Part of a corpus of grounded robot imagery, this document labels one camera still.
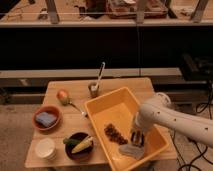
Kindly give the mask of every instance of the concrete floor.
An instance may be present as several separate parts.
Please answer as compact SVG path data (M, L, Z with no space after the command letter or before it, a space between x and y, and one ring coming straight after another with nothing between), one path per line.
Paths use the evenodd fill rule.
M47 169L26 169L24 167L25 157L33 134L31 125L32 113L39 107L39 104L32 105L0 105L0 171L46 171ZM198 151L193 143L176 133L176 145L186 163L189 163ZM209 149L205 155L213 161L213 150ZM213 165L208 164L200 158L194 163L202 171L212 171ZM177 160L158 161L154 167L137 168L136 171L177 171L179 164ZM90 167L57 168L59 171L109 171L108 165Z

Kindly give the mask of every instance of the small jar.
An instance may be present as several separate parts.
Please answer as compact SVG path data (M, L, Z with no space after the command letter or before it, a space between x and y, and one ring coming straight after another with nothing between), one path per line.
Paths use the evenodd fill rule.
M40 140L35 147L36 155L45 160L53 160L56 155L55 142L51 138Z

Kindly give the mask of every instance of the brown food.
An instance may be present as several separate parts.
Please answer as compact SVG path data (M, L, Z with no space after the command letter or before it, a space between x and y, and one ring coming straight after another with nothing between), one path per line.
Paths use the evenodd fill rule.
M116 142L119 145L127 144L128 140L125 139L120 132L115 128L113 124L108 124L104 129L105 134L108 136L110 141Z

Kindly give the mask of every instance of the box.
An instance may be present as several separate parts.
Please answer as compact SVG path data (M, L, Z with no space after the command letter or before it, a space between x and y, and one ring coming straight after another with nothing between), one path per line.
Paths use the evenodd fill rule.
M121 135L130 142L131 123L139 106L140 103L128 87L116 89L85 103L93 128L114 171L127 171L136 168L155 157L169 145L161 132L153 126L145 137L144 157L136 160L133 157L120 154L119 145L108 139L104 128L112 123Z

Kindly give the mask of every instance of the blue sponge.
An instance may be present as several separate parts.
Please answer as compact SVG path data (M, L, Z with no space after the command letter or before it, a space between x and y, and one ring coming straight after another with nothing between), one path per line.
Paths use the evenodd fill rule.
M57 117L52 115L52 114L49 114L47 112L42 112L42 113L39 113L37 116L36 116L36 121L40 124L42 124L44 127L48 128L50 127L51 125L53 125L57 120Z

